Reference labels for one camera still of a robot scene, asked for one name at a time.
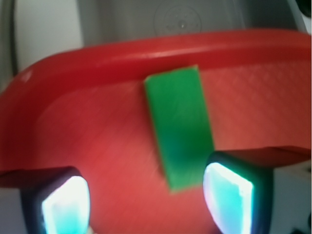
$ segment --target textured red surface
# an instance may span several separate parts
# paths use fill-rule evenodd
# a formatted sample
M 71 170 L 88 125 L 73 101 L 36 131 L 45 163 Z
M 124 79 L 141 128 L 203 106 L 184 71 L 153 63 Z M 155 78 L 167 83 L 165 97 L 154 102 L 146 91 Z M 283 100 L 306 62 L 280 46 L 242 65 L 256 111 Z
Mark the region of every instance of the textured red surface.
M 0 170 L 76 166 L 98 233 L 217 233 L 201 188 L 169 193 L 142 84 L 194 64 L 217 149 L 311 148 L 311 37 L 254 30 L 86 48 L 34 64 L 0 97 Z

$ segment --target green rectangle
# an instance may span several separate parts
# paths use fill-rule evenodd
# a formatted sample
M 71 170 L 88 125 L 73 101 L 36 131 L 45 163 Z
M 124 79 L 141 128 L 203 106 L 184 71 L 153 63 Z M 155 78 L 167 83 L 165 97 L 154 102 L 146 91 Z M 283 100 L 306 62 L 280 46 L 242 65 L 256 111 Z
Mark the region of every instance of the green rectangle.
M 201 185 L 214 144 L 197 67 L 149 76 L 145 89 L 170 189 Z

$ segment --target cyan light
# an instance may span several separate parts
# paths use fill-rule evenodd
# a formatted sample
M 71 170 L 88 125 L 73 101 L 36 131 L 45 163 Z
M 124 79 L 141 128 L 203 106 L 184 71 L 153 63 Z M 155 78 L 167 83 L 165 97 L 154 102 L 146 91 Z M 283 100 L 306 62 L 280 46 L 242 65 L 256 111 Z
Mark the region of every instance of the cyan light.
M 210 213 L 225 234 L 250 234 L 253 184 L 214 162 L 204 174 L 204 196 Z
M 90 215 L 87 181 L 69 178 L 42 202 L 42 213 L 47 234 L 84 234 Z

